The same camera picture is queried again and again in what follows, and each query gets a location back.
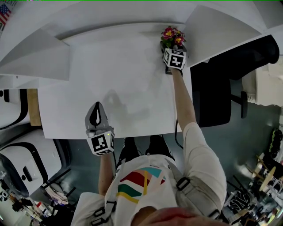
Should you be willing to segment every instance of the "gray floor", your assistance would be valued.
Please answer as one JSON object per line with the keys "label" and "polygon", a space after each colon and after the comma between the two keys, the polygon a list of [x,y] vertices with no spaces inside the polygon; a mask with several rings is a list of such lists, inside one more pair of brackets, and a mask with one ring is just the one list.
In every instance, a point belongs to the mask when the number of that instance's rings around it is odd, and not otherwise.
{"label": "gray floor", "polygon": [[[232,94],[240,95],[241,81],[231,81]],[[202,128],[208,145],[220,159],[226,178],[237,184],[232,176],[236,175],[241,182],[247,184],[250,179],[243,175],[243,166],[255,164],[256,154],[267,148],[270,132],[279,126],[280,107],[248,105],[248,115],[241,119],[241,107],[232,102],[231,120],[228,124]],[[183,170],[182,149],[177,146],[174,134],[165,134],[164,138],[171,149],[178,167]],[[182,134],[178,134],[179,143],[183,142]],[[149,137],[136,137],[138,150],[145,153],[149,146]],[[82,192],[98,192],[99,157],[94,156],[85,140],[70,140],[72,156],[71,172],[62,180],[65,191],[76,187],[69,197],[70,203],[76,201]],[[116,159],[122,150],[123,139],[115,139]]]}

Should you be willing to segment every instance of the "white table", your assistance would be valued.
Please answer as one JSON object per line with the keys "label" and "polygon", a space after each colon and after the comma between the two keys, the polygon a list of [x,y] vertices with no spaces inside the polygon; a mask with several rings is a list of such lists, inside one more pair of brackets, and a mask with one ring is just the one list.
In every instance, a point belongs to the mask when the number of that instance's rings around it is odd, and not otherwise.
{"label": "white table", "polygon": [[[69,82],[38,90],[45,137],[86,139],[84,118],[97,101],[116,138],[174,132],[173,80],[165,74],[156,32],[166,26],[112,26],[64,40],[71,47]],[[190,68],[183,74],[192,95]]]}

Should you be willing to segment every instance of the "american flag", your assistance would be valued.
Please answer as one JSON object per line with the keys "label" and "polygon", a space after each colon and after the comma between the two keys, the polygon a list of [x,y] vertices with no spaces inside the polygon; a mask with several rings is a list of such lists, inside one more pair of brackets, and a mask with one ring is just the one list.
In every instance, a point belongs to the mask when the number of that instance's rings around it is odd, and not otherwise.
{"label": "american flag", "polygon": [[11,15],[11,11],[8,9],[8,7],[5,4],[1,5],[0,6],[0,23],[2,23],[5,26],[10,15]]}

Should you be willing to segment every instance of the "backpack strap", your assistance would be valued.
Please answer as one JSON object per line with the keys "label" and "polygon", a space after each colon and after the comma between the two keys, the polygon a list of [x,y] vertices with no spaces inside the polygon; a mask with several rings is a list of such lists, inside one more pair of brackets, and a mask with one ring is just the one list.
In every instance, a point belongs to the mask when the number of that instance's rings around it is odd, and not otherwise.
{"label": "backpack strap", "polygon": [[98,225],[108,223],[111,217],[111,213],[115,212],[116,205],[117,205],[116,192],[118,191],[118,186],[122,178],[122,173],[123,173],[125,162],[126,162],[125,159],[122,160],[119,174],[116,177],[115,181],[112,183],[111,194],[109,195],[109,198],[106,201],[106,205],[104,207],[99,208],[98,210],[94,212],[93,217],[90,222],[92,226],[98,226]]}
{"label": "backpack strap", "polygon": [[166,160],[177,182],[176,201],[179,206],[188,208],[201,215],[216,219],[220,215],[221,202],[218,196],[202,180],[186,178],[178,168]]}

